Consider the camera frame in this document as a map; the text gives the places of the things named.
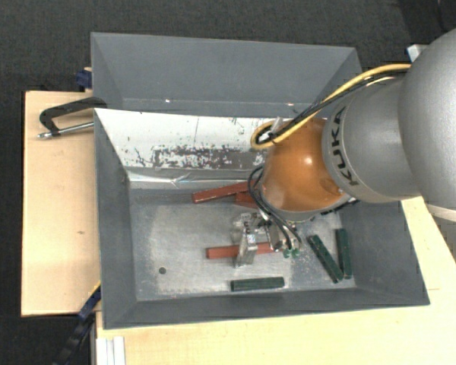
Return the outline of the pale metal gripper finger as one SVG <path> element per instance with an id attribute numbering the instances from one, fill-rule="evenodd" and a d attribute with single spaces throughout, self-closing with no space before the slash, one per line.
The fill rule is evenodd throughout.
<path id="1" fill-rule="evenodd" d="M 258 219 L 257 213 L 241 213 L 233 219 L 230 237 L 233 243 L 239 243 L 246 230 L 250 230 Z"/>
<path id="2" fill-rule="evenodd" d="M 234 267 L 241 268 L 252 265 L 258 251 L 256 236 L 252 233 L 243 234 L 239 243 L 238 254 L 234 259 Z"/>

